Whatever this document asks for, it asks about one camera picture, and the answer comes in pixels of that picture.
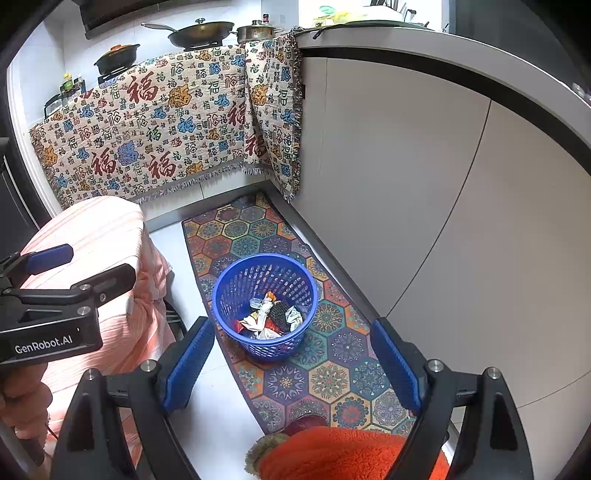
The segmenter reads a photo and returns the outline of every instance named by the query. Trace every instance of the blue plastic basket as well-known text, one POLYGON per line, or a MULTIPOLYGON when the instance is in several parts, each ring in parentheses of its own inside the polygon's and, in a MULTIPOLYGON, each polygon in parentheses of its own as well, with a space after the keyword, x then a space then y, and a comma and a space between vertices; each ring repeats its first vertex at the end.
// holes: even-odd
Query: blue plastic basket
POLYGON ((213 288, 212 309, 222 329, 250 352, 268 362, 294 353, 304 338, 318 306, 318 291, 310 272, 298 261, 285 255, 256 254, 235 261, 225 269, 213 288), (252 313, 249 301, 273 292, 300 311, 304 322, 298 329, 273 340, 256 340, 234 330, 236 320, 252 313))

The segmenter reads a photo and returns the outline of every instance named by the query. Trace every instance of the finger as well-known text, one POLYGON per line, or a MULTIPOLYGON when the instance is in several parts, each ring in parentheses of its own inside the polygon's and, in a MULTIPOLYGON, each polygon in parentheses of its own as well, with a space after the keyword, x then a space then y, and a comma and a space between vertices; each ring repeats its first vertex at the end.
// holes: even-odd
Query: finger
POLYGON ((8 401, 1 414, 9 427, 26 424, 47 410, 52 400, 51 390, 47 385, 41 383, 34 392, 20 397, 16 401, 8 401))
POLYGON ((15 433, 20 439, 44 439, 47 436, 47 410, 25 424, 15 426, 15 433))
POLYGON ((30 365, 12 371, 2 387, 5 396, 18 398, 33 392, 39 387, 45 370, 47 370, 47 364, 30 365))

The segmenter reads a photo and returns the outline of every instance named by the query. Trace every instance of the trash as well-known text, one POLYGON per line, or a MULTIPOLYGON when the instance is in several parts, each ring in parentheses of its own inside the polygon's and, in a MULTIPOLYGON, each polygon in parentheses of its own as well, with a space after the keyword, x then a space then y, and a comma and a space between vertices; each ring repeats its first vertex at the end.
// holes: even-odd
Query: trash
POLYGON ((261 300, 256 297, 249 302, 256 310, 242 320, 236 320, 234 329, 241 335, 258 340, 279 338, 298 328, 303 318, 296 307, 290 307, 286 302, 277 300, 270 291, 261 300))

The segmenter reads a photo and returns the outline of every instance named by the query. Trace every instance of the patterned tablecloth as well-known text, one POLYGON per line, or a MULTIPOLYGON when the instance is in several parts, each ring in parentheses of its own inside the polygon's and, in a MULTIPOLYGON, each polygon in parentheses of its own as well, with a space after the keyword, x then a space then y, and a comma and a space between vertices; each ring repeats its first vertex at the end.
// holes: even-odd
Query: patterned tablecloth
POLYGON ((147 60, 70 101, 31 139, 66 208, 93 196, 142 203, 223 172, 299 188, 300 53, 292 33, 147 60))

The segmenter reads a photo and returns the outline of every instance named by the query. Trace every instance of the hexagon tile pattern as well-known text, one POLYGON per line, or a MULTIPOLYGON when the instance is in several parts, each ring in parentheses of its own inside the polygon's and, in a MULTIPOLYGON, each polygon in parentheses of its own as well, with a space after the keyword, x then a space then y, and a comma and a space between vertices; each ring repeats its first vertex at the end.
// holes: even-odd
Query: hexagon tile pattern
POLYGON ((208 307, 217 278, 247 255, 289 255, 305 265, 316 281, 319 304, 314 320, 297 352, 287 360, 261 363, 216 329, 236 383, 265 433, 278 432, 297 418, 315 413, 333 427, 409 434, 415 419, 400 405, 376 360, 369 322, 263 193, 185 220, 183 229, 197 285, 208 307))

